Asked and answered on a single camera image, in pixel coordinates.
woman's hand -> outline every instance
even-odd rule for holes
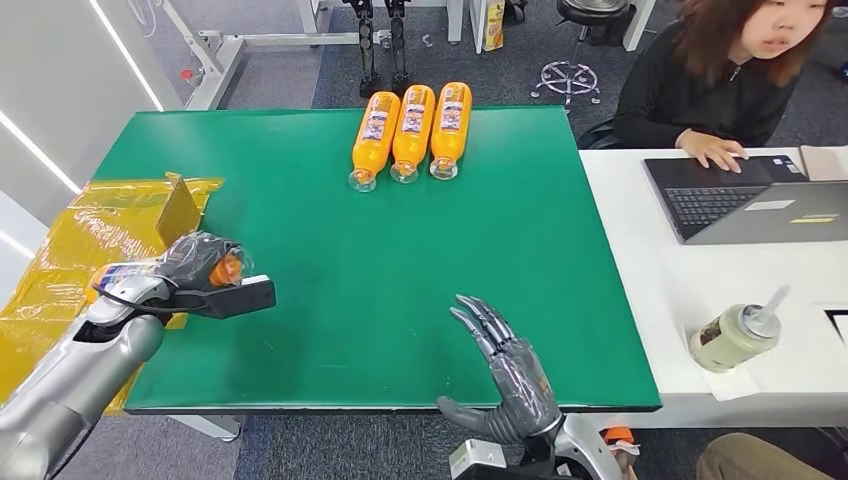
[[[742,158],[748,158],[748,154],[745,153],[745,149],[739,142],[723,140],[691,129],[680,134],[677,145],[686,150],[689,155],[697,158],[698,163],[704,168],[710,168],[709,160],[712,160],[722,170],[732,170],[739,173],[742,169],[731,153]]]

white wall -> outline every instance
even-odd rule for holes
[[[3,192],[0,192],[0,231],[33,253],[47,235],[47,227]],[[0,309],[6,305],[29,262],[27,255],[0,239],[0,265],[3,265],[0,270]]]
[[[98,1],[160,103],[181,108],[125,0]],[[89,0],[0,0],[0,111],[77,185],[130,117],[149,110],[153,101]],[[0,130],[0,190],[49,225],[72,194]]]

silver robotic arm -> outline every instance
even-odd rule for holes
[[[274,305],[273,283],[264,276],[209,285],[210,271],[234,245],[192,233],[162,257],[157,275],[129,276],[99,290],[0,410],[0,480],[55,476],[75,453],[68,454],[72,446],[82,445],[130,376],[159,349],[173,313],[225,318]]]
[[[499,444],[468,440],[450,457],[454,480],[477,478],[622,480],[623,472],[600,434],[583,416],[563,415],[536,352],[515,337],[504,318],[484,300],[456,296],[462,309],[451,315],[465,326],[489,364],[501,404],[483,412],[439,397],[449,420],[502,444],[523,443],[524,459],[508,467]],[[561,475],[562,465],[571,465]]]
[[[112,290],[139,304],[169,297],[157,277],[129,277]],[[45,478],[159,349],[162,321],[137,313],[100,297],[12,393],[0,410],[0,478]]]

laptop keyboard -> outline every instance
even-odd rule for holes
[[[666,188],[681,225],[706,226],[724,217],[768,187]]]

robot finger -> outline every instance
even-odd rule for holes
[[[509,326],[509,323],[498,313],[497,310],[494,309],[491,305],[486,303],[482,298],[471,297],[471,300],[474,300],[479,304],[483,310],[489,315],[492,319],[492,324],[495,328],[500,331],[500,334],[504,337],[504,341],[509,341],[515,338],[515,333],[513,333],[512,328]]]
[[[456,295],[456,301],[477,317],[480,325],[486,329],[492,340],[494,340],[495,345],[503,345],[507,338],[504,336],[503,331],[495,325],[495,319],[489,315],[489,312],[486,311],[479,301],[460,294]]]
[[[480,329],[480,326],[477,325],[477,322],[468,316],[464,311],[456,308],[450,308],[451,315],[453,318],[462,322],[465,325],[465,329],[468,330],[468,333],[474,337],[474,341],[477,342],[477,346],[480,348],[480,351],[483,352],[483,356],[486,357],[486,362],[491,362],[492,357],[498,353],[498,349],[492,344],[491,340],[486,336],[483,330]]]

